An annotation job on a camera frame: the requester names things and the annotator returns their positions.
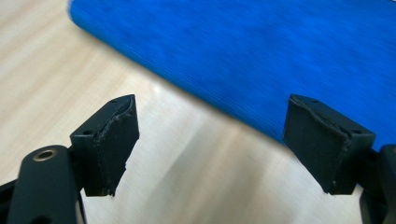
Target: blue cloth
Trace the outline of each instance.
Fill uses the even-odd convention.
[[[396,143],[395,2],[73,0],[69,10],[82,29],[276,140],[296,93],[376,133],[376,149]]]

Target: blue towel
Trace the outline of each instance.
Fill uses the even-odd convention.
[[[74,23],[281,141],[291,93],[396,143],[396,2],[73,0]]]

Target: wood grain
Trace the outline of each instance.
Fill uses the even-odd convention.
[[[112,98],[135,94],[141,139],[89,223],[361,223],[357,188],[330,196],[279,143],[131,62],[66,3],[0,1],[0,184]]]

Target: metal screw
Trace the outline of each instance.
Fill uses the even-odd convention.
[[[37,152],[33,157],[34,161],[47,161],[52,159],[58,153],[55,149],[47,149],[44,151]]]

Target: light wood surface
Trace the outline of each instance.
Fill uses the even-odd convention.
[[[0,1],[0,184],[133,93],[141,138],[116,197],[84,197],[89,223],[361,223],[360,188],[324,194],[288,149],[80,30],[66,5]]]

